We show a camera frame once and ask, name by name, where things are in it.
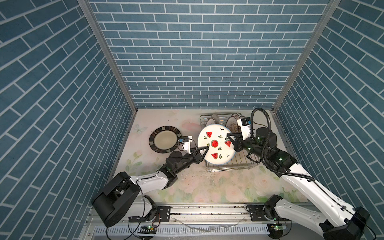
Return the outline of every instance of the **plate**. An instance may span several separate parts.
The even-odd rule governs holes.
[[[233,149],[232,142],[227,137],[227,133],[231,133],[231,131],[220,124],[212,124],[201,130],[197,145],[199,147],[209,146],[205,155],[206,161],[216,165],[231,161],[236,152]]]
[[[218,115],[216,113],[212,114],[211,118],[213,118],[215,120],[216,124],[220,124],[220,118],[218,117]]]
[[[209,118],[205,126],[211,125],[211,124],[216,124],[216,121],[214,118]]]
[[[229,117],[225,123],[225,127],[231,132],[238,132],[239,126],[237,125],[237,119],[234,116]]]
[[[236,119],[240,119],[240,116],[237,113],[232,114],[232,116],[235,117]]]
[[[172,152],[179,146],[181,132],[172,126],[159,127],[149,136],[149,146],[158,153]]]

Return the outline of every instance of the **black motor housing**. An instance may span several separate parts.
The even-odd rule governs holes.
[[[92,205],[106,227],[118,223],[140,193],[140,187],[133,184],[126,172],[118,173],[95,195]]]

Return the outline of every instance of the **dark rimmed plate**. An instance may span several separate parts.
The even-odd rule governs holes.
[[[172,152],[179,146],[181,132],[172,126],[159,127],[149,136],[149,146],[158,153]]]

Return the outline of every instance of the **white plate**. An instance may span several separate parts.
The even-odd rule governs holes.
[[[231,161],[236,152],[233,149],[233,144],[227,138],[227,133],[231,133],[231,131],[219,124],[212,124],[201,130],[197,145],[199,147],[209,146],[205,155],[206,161],[217,165]]]
[[[209,118],[208,121],[206,122],[205,126],[216,124],[216,121],[214,118]]]

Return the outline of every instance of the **black cable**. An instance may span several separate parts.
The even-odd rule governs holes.
[[[271,166],[269,166],[268,162],[265,160],[265,149],[268,145],[268,141],[269,141],[269,137],[271,135],[271,119],[269,118],[269,115],[268,113],[263,109],[263,108],[255,108],[252,113],[251,113],[251,138],[252,139],[256,139],[256,137],[253,135],[253,116],[255,114],[256,111],[261,111],[264,115],[265,115],[265,118],[266,118],[266,122],[267,122],[267,125],[268,125],[268,133],[267,133],[267,136],[265,138],[265,141],[263,143],[263,146],[262,146],[262,153],[261,153],[261,161],[262,163],[265,165],[265,167],[275,173],[275,174],[280,174],[280,175],[286,175],[286,176],[291,176],[291,177],[301,177],[301,178],[304,178],[304,179],[308,179],[310,181],[314,181],[314,178],[312,176],[307,176],[307,175],[304,175],[304,174],[297,174],[297,173],[288,173],[288,172],[280,172],[280,171],[277,171],[277,170],[274,170]]]
[[[108,240],[112,240],[112,239],[110,239],[109,236],[108,236],[108,228],[107,228],[106,234],[107,234],[107,238],[108,238]],[[123,240],[127,240],[127,239],[130,238],[131,236],[132,236],[132,234],[129,235],[128,237],[124,238]]]
[[[197,148],[197,144],[196,144],[196,142],[195,142],[195,140],[193,140],[192,138],[188,138],[188,140],[192,140],[194,143],[195,143],[195,148]],[[179,146],[177,147],[177,149],[179,149],[179,151],[183,151],[183,150],[180,150],[180,144],[181,144],[182,142],[180,142],[179,143]],[[172,158],[176,158],[176,159],[188,159],[188,158],[190,158],[190,156],[189,157],[172,157]]]
[[[341,207],[341,209],[344,211],[347,211],[349,214],[351,214],[352,216],[354,216],[353,213],[351,213],[347,208],[346,206],[343,206],[341,205],[340,203],[338,203],[336,200],[334,200],[322,187],[320,187],[316,181],[313,181],[314,184],[316,184],[316,186],[318,186],[332,201],[334,201],[337,205],[339,205]],[[373,233],[373,236],[374,238],[372,240],[375,240],[376,239],[376,233],[372,230],[372,228],[370,228],[365,222],[363,222],[362,220],[360,220],[358,217],[356,217],[356,219],[358,219],[362,224],[364,224],[372,233]]]
[[[139,186],[139,188],[140,188],[141,197],[143,198],[143,204],[144,204],[143,215],[142,215],[142,218],[143,218],[143,217],[144,217],[144,213],[145,213],[145,200],[144,200],[143,190],[141,189],[140,185],[137,183],[138,181],[139,181],[139,179],[136,180],[136,185]],[[137,225],[136,229],[132,232],[131,229],[129,228],[129,218],[127,219],[128,230],[129,230],[129,232],[131,233],[131,236],[133,235],[133,236],[135,236],[135,237],[137,237],[138,239],[141,240],[141,238],[139,238],[138,236],[136,236],[136,235],[133,234],[133,233],[136,232],[136,230],[139,228],[140,224],[141,224],[141,222],[139,222],[139,224]]]
[[[284,234],[283,236],[281,236],[280,238],[287,236],[291,232],[291,230],[292,230],[292,223],[293,222],[291,220],[291,226],[289,227],[289,231],[286,234]]]

